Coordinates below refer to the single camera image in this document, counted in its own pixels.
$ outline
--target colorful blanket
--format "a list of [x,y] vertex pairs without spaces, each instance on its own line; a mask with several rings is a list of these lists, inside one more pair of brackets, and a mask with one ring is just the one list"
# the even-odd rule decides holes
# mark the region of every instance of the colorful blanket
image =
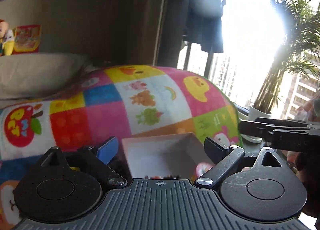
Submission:
[[110,136],[121,141],[186,132],[202,142],[214,137],[226,146],[241,145],[237,124],[234,105],[211,82],[185,70],[151,66],[97,70],[54,98],[0,110],[0,229],[18,220],[3,195],[12,193],[52,146],[73,151]]

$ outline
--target bright window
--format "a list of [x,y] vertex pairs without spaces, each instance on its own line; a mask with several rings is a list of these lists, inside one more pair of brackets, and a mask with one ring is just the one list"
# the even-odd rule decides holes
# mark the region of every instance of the bright window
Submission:
[[[317,7],[319,0],[314,0]],[[236,104],[248,108],[257,98],[284,38],[282,20],[269,0],[226,0],[222,17],[224,53],[213,55],[208,79]],[[187,46],[179,56],[183,69]],[[188,70],[204,75],[208,53],[192,44]],[[285,74],[274,118],[294,118],[299,106],[306,103],[318,88],[314,78]]]

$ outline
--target crosshair marking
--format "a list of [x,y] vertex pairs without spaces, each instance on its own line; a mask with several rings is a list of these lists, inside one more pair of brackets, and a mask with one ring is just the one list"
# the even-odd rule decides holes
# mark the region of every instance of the crosshair marking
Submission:
[[163,185],[165,185],[165,183],[163,181],[159,181],[156,183],[158,186],[162,187]]

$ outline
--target potted plant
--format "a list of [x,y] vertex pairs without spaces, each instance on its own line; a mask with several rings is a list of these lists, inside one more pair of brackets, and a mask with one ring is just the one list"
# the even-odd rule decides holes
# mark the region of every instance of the potted plant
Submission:
[[253,105],[250,105],[249,120],[271,117],[277,104],[280,85],[285,72],[312,74],[319,80],[320,63],[320,3],[315,10],[312,0],[270,0],[281,16],[285,38]]

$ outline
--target open box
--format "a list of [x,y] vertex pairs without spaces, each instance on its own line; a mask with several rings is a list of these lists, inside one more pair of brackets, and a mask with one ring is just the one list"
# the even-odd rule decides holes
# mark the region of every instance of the open box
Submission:
[[213,162],[193,133],[122,139],[132,178],[180,175],[191,178],[201,162]]

